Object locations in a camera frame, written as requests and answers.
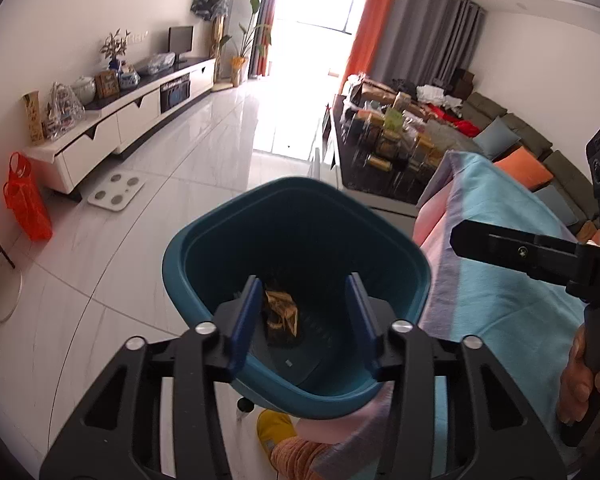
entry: foot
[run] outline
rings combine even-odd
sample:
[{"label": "foot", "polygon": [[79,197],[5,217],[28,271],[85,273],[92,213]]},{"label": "foot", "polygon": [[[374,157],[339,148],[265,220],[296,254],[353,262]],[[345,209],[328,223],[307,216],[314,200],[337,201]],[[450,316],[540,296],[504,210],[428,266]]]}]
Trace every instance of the foot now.
[{"label": "foot", "polygon": [[260,413],[256,423],[256,433],[269,461],[273,449],[280,442],[296,436],[296,430],[289,416],[286,413],[278,413],[272,410],[264,410]]}]

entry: computer monitor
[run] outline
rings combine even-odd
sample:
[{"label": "computer monitor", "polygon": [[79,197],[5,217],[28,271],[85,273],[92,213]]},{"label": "computer monitor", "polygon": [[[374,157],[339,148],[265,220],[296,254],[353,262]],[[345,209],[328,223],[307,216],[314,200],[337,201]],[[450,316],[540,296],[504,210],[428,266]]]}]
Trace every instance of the computer monitor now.
[{"label": "computer monitor", "polygon": [[191,52],[193,44],[193,26],[171,27],[169,29],[169,52],[176,55],[175,63],[184,63],[187,60],[180,58],[180,54]]}]

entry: orange pants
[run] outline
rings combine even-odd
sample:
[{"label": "orange pants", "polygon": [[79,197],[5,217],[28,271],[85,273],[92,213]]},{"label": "orange pants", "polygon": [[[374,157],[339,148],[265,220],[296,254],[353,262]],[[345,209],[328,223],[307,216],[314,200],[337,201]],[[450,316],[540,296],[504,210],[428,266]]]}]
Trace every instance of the orange pants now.
[{"label": "orange pants", "polygon": [[310,468],[320,453],[330,447],[329,444],[318,444],[293,436],[273,449],[271,464],[288,480],[322,480]]}]

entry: blue plastic bin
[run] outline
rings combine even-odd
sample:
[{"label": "blue plastic bin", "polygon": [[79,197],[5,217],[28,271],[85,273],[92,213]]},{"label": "blue plastic bin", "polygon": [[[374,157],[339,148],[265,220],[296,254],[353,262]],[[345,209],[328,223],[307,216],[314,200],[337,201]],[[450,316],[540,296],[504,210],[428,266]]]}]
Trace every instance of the blue plastic bin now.
[{"label": "blue plastic bin", "polygon": [[362,204],[308,178],[277,180],[216,208],[180,231],[162,262],[164,285],[189,326],[234,299],[250,274],[291,294],[300,343],[270,347],[258,322],[232,386],[260,406],[303,418],[347,415],[380,387],[356,351],[347,315],[352,272],[399,317],[419,320],[430,284],[420,249]]}]

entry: silver bolt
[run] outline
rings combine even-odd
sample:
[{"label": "silver bolt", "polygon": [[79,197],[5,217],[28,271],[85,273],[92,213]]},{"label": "silver bolt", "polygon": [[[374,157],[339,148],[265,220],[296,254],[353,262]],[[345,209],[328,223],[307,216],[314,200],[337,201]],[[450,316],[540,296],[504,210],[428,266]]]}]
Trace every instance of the silver bolt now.
[{"label": "silver bolt", "polygon": [[464,346],[470,348],[471,350],[477,350],[482,347],[482,339],[475,335],[468,335],[464,339],[462,339]]},{"label": "silver bolt", "polygon": [[141,337],[132,337],[126,341],[125,346],[129,350],[139,350],[144,346],[144,339]]},{"label": "silver bolt", "polygon": [[391,328],[394,329],[394,332],[406,334],[407,332],[411,332],[411,330],[413,330],[413,325],[408,321],[398,319],[397,321],[391,323]]},{"label": "silver bolt", "polygon": [[216,326],[210,321],[203,321],[196,326],[196,332],[200,335],[211,334],[216,331]]}]

